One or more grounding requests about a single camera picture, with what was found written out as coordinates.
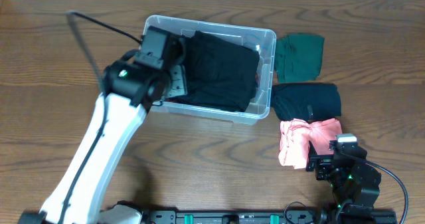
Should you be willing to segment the dark teal garment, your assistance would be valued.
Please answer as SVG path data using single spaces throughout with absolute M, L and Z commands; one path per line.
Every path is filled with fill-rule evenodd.
M 341 97 L 337 86 L 329 83 L 276 85 L 270 106 L 281 121 L 323 121 L 341 116 Z

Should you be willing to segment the dark green garment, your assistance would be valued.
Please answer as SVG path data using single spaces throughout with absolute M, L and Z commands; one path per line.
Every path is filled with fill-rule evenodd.
M 276 41 L 274 69 L 279 83 L 315 80 L 321 72 L 325 38 L 290 34 Z

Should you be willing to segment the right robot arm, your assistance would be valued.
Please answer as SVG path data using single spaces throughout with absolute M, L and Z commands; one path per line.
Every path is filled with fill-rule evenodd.
M 330 141 L 332 154 L 319 155 L 309 143 L 307 171 L 331 185 L 335 209 L 333 221 L 344 218 L 370 219 L 380 189 L 381 174 L 366 164 L 367 151 L 354 142 Z

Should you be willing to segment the clear plastic storage container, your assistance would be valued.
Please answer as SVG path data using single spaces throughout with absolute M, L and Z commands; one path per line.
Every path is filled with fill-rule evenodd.
M 152 15 L 145 21 L 144 32 L 154 26 L 177 35 L 192 37 L 196 31 L 214 35 L 220 39 L 258 51 L 260 60 L 256 71 L 256 95 L 250 100 L 245 112 L 227 112 L 214 108 L 204 108 L 176 102 L 164 102 L 154 106 L 153 112 L 167 112 L 227 120 L 235 123 L 253 125 L 270 113 L 270 99 L 274 76 L 274 59 L 277 37 L 273 30 L 244 27 L 222 23 L 210 23 Z

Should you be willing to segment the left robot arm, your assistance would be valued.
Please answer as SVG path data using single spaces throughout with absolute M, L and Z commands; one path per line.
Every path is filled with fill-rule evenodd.
M 139 49 L 104 69 L 89 127 L 65 175 L 38 212 L 20 223 L 141 223 L 143 211 L 126 202 L 101 206 L 122 154 L 155 102 L 186 92 L 185 38 L 147 32 Z

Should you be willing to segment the coral pink garment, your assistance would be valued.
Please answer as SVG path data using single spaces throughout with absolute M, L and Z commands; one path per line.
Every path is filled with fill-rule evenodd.
M 318 155 L 331 155 L 329 142 L 342 133 L 341 124 L 337 119 L 307 123 L 304 120 L 293 119 L 280 123 L 280 153 L 279 162 L 282 166 L 292 166 L 294 169 L 305 169 L 308 161 L 309 143 Z

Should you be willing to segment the black garment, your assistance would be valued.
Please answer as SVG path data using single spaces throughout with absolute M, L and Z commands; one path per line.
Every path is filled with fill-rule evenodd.
M 174 102 L 245 112 L 256 95 L 258 51 L 197 31 L 185 39 L 187 94 Z

